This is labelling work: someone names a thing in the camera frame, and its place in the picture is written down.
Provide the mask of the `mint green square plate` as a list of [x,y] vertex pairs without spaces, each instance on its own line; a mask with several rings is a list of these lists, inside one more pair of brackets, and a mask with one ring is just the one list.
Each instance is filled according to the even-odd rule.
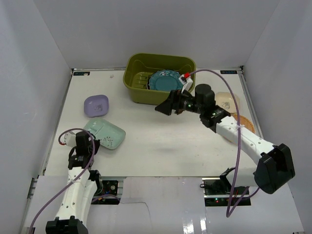
[[123,129],[102,118],[88,121],[83,128],[92,133],[100,141],[101,146],[110,150],[116,149],[126,136]]

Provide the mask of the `teal scalloped plate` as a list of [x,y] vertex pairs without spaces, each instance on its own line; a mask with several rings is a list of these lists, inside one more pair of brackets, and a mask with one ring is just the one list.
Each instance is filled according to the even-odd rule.
[[150,90],[170,92],[180,90],[183,84],[179,80],[180,73],[173,70],[161,70],[152,74],[148,81]]

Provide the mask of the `lavender square dish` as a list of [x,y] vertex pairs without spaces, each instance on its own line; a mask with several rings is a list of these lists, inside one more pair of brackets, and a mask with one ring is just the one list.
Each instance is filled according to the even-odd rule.
[[90,96],[84,101],[83,109],[87,117],[102,117],[109,111],[109,99],[106,95]]

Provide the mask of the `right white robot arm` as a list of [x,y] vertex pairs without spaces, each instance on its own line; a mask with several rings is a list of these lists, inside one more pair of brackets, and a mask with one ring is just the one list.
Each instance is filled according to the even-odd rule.
[[273,194],[295,176],[290,148],[265,141],[238,125],[236,118],[216,104],[215,94],[208,84],[197,85],[194,96],[187,91],[172,90],[155,110],[167,116],[171,113],[179,115],[183,111],[199,114],[205,127],[237,144],[239,151],[253,160],[256,169],[239,172],[228,168],[219,176],[220,188],[225,194],[232,194],[238,186],[256,186],[267,194]]

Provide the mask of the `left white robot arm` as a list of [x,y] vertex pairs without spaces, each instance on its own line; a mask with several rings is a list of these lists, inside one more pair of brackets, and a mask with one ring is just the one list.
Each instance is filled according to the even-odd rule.
[[103,189],[100,173],[92,170],[100,141],[89,131],[76,129],[75,146],[71,146],[68,158],[68,180],[60,192],[63,199],[56,217],[48,221],[47,234],[87,234],[87,215],[94,195]]

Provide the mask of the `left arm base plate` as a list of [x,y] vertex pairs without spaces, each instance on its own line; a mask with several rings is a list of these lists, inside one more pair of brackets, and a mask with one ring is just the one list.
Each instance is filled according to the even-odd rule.
[[99,182],[96,182],[96,185],[97,189],[94,194],[94,198],[101,195],[117,196],[119,185],[119,182],[117,180],[100,180]]

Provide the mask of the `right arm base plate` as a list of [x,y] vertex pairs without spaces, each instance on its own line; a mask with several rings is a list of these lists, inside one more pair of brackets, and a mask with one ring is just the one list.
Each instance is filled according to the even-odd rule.
[[[231,186],[228,188],[224,186],[220,179],[205,179],[200,184],[200,188],[203,189],[204,201],[206,207],[212,206],[227,206],[230,197]],[[233,206],[238,199],[242,196],[246,187],[235,187],[232,197],[231,206]],[[241,200],[241,205],[250,205],[250,199],[247,198],[247,201]]]

